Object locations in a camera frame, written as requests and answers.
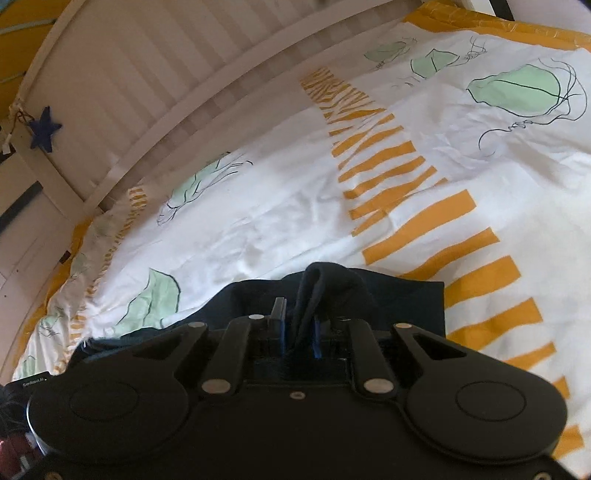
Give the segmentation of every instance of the white bed frame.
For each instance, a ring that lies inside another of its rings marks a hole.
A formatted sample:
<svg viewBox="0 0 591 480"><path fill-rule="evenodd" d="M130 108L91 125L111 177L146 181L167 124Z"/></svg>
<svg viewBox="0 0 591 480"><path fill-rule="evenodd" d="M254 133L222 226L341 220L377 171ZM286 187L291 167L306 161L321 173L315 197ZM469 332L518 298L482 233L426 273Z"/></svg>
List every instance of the white bed frame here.
<svg viewBox="0 0 591 480"><path fill-rule="evenodd" d="M52 52L63 38L64 33L76 23L76 18L81 11L93 1L95 0L72 0L68 4L28 69L18 91L15 100L16 105L27 105L31 91L35 88L35 84L39 79L43 78L44 66L48 61L51 61ZM147 128L127 152L112 164L107 175L96 185L85 200L74 192L46 155L39 150L30 150L28 148L30 135L24 127L18 126L12 137L12 143L20 159L26 164L26 168L43 185L43 196L53 206L55 215L57 215L56 218L59 218L60 221L55 222L56 227L50 233L46 232L44 235L38 233L39 239L33 242L30 250L19 260L18 265L20 268L16 266L14 272L8 278L2 278L0 312L2 312L3 340L0 340L0 365L4 365L4 367L0 374L0 380L6 381L11 373L9 371L11 352L14 354L15 347L13 339L18 336L23 321L37 307L40 299L43 298L43 293L47 288L46 281L54 270L58 259L67 248L68 238L74 225L85 216L95 212L101 201L115 187L117 182L124 178L150 149L196 109L263 62L331 25L391 1L332 0L324 8L313 11L308 16L254 44L236 59L213 72L205 81L199 83ZM494 15L489 0L463 0L463 4L466 8ZM175 174L180 180L182 175L192 172L192 169L196 167L195 162L199 163L201 157L205 158L210 151L214 153L216 149L221 147L221 145L217 145L219 142L216 142L216 137L221 136L225 129L227 130L232 118L237 115L248 114L249 106L257 103L265 92L270 89L280 90L287 80L301 77L326 62L345 54L355 45L379 36L389 27L391 27L391 24L382 24L375 28L366 29L353 38L337 42L320 53L305 58L298 65L282 72L266 85L260 86L236 104L222 111L207 125L192 134L181 146L168 153L162 163L184 166ZM5 121L2 126L6 132L9 127L7 122ZM235 135L234 140L238 142L241 138L245 139L247 135L253 135L254 133L256 132L242 132L241 136ZM200 158L188 162L187 158L190 158L191 154L194 155L197 148L199 148L200 155L198 156ZM72 158L71 160L83 161L81 158ZM29 213L28 215L31 221L35 221L35 213ZM22 288L23 283L27 284L26 288Z"/></svg>

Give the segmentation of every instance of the hanging star decoration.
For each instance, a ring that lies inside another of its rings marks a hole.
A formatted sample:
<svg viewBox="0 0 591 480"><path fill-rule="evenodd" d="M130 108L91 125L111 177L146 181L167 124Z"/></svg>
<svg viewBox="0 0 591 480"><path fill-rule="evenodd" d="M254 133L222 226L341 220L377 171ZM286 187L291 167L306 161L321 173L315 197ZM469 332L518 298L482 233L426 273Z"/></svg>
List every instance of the hanging star decoration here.
<svg viewBox="0 0 591 480"><path fill-rule="evenodd" d="M40 147L46 153L51 153L51 136L61 128L61 124L51 121L51 110L48 106L43 109L39 120L30 120L27 126L33 131L31 149Z"/></svg>

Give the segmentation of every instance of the black cloth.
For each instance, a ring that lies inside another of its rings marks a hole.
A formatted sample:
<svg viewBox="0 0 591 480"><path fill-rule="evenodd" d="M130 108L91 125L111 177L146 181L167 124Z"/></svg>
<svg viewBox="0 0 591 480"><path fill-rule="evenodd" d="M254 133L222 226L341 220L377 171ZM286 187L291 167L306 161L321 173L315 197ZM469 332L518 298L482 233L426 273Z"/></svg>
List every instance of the black cloth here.
<svg viewBox="0 0 591 480"><path fill-rule="evenodd" d="M398 322L412 323L445 335L443 283L404 280L327 262L281 280L244 280L224 287L200 310L164 330L146 328L120 339L89 339L75 350L69 368L89 357L100 358L119 348L136 345L190 322L205 322L210 330L250 314L270 314L275 298L287 299L288 353L310 345L314 315L321 319L360 318L373 330L389 330Z"/></svg>

